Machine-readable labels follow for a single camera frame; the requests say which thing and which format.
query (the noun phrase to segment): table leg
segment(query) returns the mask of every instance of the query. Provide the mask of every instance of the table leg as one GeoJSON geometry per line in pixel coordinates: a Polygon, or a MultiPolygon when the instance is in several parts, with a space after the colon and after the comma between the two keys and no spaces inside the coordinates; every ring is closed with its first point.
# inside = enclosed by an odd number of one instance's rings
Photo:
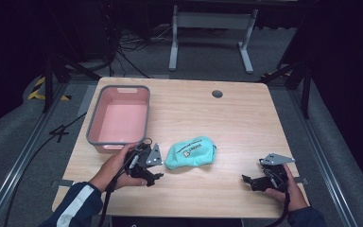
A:
{"type": "Polygon", "coordinates": [[[173,40],[172,48],[170,50],[169,70],[176,70],[176,63],[178,60],[178,6],[173,8],[173,40]]]}
{"type": "Polygon", "coordinates": [[[248,74],[252,74],[253,69],[252,69],[249,53],[247,52],[247,46],[249,45],[249,40],[250,40],[250,36],[252,34],[252,29],[254,28],[257,13],[258,13],[258,9],[255,9],[252,11],[251,19],[249,21],[249,24],[247,25],[247,29],[246,29],[247,32],[246,32],[246,37],[244,39],[244,42],[238,43],[241,58],[243,59],[244,67],[246,68],[246,72],[248,74]]]}

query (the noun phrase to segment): person's hand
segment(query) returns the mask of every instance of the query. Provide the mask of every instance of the person's hand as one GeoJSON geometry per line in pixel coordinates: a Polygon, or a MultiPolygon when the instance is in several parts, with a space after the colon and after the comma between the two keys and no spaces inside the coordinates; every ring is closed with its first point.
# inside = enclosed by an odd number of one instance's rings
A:
{"type": "MultiPolygon", "coordinates": [[[[122,167],[123,162],[126,158],[126,154],[136,146],[136,144],[125,145],[118,154],[111,156],[90,180],[90,183],[96,186],[102,193],[105,191],[109,182],[112,180],[114,175],[122,167]]],[[[116,188],[119,189],[124,186],[142,186],[147,185],[147,181],[141,178],[132,178],[126,173],[123,173],[116,183],[116,188]]]]}
{"type": "MultiPolygon", "coordinates": [[[[307,207],[308,204],[305,201],[305,198],[303,196],[303,193],[301,189],[297,186],[296,182],[294,181],[294,177],[291,174],[290,169],[287,165],[284,165],[285,173],[288,177],[287,182],[287,191],[290,194],[290,204],[288,205],[288,211],[294,211],[298,209],[302,209],[304,207],[307,207]]],[[[273,188],[267,188],[265,190],[265,193],[276,199],[277,201],[280,201],[282,203],[285,202],[285,193],[280,192],[273,188]]]]}

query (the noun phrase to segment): table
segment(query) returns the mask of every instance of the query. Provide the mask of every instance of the table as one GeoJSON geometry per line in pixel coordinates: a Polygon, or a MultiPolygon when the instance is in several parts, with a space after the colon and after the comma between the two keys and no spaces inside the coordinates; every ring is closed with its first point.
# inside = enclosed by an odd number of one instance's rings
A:
{"type": "MultiPolygon", "coordinates": [[[[86,132],[100,89],[109,84],[146,85],[151,92],[147,137],[160,144],[163,159],[176,142],[200,135],[217,146],[213,164],[151,172],[164,176],[151,187],[125,187],[112,193],[108,215],[139,217],[277,218],[282,205],[253,192],[241,175],[263,177],[259,159],[269,153],[291,157],[268,87],[261,83],[116,79],[99,81],[81,127],[64,180],[89,181],[110,157],[98,153],[86,132]],[[214,90],[223,97],[212,96],[214,90]]],[[[288,164],[294,177],[295,164],[288,164]]],[[[68,188],[59,188],[53,209],[68,188]]]]}

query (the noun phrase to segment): yellow tape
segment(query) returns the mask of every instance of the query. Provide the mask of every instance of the yellow tape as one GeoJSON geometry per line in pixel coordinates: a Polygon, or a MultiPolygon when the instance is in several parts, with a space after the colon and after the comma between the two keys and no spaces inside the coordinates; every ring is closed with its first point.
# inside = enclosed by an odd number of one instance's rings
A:
{"type": "MultiPolygon", "coordinates": [[[[35,83],[34,88],[32,89],[30,95],[28,95],[28,99],[40,99],[45,100],[45,95],[39,95],[38,91],[40,90],[41,86],[45,82],[45,77],[41,76],[40,79],[35,83]]],[[[60,100],[62,101],[70,101],[72,96],[62,96],[60,100]]]]}

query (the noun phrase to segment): sleeve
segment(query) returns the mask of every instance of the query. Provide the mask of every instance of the sleeve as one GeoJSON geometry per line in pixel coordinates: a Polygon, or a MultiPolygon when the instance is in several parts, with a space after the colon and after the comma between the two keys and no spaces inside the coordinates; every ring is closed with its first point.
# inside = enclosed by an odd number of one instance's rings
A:
{"type": "Polygon", "coordinates": [[[292,211],[287,222],[292,227],[323,227],[326,226],[323,214],[311,206],[292,211]]]}
{"type": "Polygon", "coordinates": [[[70,187],[53,215],[40,227],[91,226],[93,215],[102,209],[101,193],[90,183],[76,183],[70,187]]]}

